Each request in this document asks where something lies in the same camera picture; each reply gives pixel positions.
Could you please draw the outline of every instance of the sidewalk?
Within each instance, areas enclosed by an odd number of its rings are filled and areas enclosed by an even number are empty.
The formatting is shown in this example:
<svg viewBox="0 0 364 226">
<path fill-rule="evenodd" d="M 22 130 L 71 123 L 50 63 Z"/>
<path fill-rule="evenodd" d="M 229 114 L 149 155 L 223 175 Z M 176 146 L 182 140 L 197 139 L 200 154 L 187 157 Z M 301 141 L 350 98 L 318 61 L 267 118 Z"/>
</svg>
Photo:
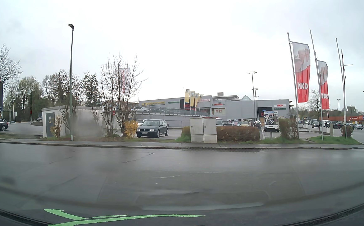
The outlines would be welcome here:
<svg viewBox="0 0 364 226">
<path fill-rule="evenodd" d="M 204 143 L 161 143 L 161 142 L 110 142 L 110 141 L 42 141 L 12 139 L 0 140 L 4 144 L 31 144 L 47 146 L 69 146 L 85 148 L 139 148 L 139 149 L 189 149 L 217 151 L 259 151 L 264 149 L 319 149 L 350 150 L 364 149 L 364 145 L 342 144 L 204 144 Z"/>
</svg>

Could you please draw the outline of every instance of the yellow store sign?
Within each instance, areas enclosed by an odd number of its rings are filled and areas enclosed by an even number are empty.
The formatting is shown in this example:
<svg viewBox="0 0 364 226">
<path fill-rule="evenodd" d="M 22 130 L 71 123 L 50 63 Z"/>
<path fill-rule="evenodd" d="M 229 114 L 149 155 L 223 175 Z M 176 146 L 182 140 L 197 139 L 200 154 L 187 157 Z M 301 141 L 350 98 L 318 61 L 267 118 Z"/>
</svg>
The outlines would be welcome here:
<svg viewBox="0 0 364 226">
<path fill-rule="evenodd" d="M 165 104 L 165 101 L 161 101 L 161 102 L 143 103 L 143 106 L 164 105 L 164 104 Z"/>
</svg>

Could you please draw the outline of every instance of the small white building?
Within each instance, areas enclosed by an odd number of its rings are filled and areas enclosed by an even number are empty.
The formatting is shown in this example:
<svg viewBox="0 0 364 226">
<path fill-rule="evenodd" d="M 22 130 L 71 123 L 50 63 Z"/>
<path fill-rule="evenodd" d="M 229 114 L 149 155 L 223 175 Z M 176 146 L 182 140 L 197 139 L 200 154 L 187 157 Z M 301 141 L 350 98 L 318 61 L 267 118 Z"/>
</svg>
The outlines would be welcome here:
<svg viewBox="0 0 364 226">
<path fill-rule="evenodd" d="M 54 136 L 50 128 L 55 124 L 55 118 L 61 117 L 62 125 L 60 136 L 70 134 L 69 129 L 65 126 L 63 115 L 69 109 L 69 106 L 57 106 L 41 109 L 43 113 L 43 137 Z M 74 135 L 83 136 L 102 136 L 104 134 L 105 123 L 103 121 L 103 109 L 100 107 L 76 106 L 76 115 L 74 123 Z"/>
</svg>

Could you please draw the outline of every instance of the red flag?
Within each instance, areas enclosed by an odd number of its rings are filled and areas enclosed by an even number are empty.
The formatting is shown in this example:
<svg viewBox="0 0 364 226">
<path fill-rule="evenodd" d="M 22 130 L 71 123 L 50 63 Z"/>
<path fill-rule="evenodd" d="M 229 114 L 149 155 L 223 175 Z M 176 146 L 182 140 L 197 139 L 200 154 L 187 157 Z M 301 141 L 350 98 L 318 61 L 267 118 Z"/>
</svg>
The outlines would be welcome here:
<svg viewBox="0 0 364 226">
<path fill-rule="evenodd" d="M 307 44 L 292 42 L 298 103 L 309 100 L 310 49 Z"/>
<path fill-rule="evenodd" d="M 327 63 L 324 61 L 317 61 L 319 67 L 319 82 L 320 82 L 320 93 L 321 93 L 321 108 L 330 109 L 329 101 L 329 89 L 327 85 L 328 69 Z"/>
</svg>

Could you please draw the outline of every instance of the building facade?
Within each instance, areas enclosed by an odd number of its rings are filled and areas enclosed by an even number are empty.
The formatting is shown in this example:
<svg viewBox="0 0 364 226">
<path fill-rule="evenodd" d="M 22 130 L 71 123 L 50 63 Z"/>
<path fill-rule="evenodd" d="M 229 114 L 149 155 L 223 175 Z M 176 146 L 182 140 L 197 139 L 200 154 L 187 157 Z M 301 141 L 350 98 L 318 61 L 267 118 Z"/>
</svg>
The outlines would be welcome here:
<svg viewBox="0 0 364 226">
<path fill-rule="evenodd" d="M 173 109 L 184 109 L 185 99 L 168 98 L 157 100 L 139 101 L 139 106 L 158 106 Z M 289 100 L 257 100 L 253 101 L 246 95 L 239 98 L 237 95 L 225 96 L 218 93 L 217 96 L 206 95 L 196 105 L 196 110 L 208 113 L 211 117 L 222 118 L 223 121 L 242 121 L 245 119 L 263 120 L 264 111 L 278 111 L 278 115 L 290 117 Z"/>
</svg>

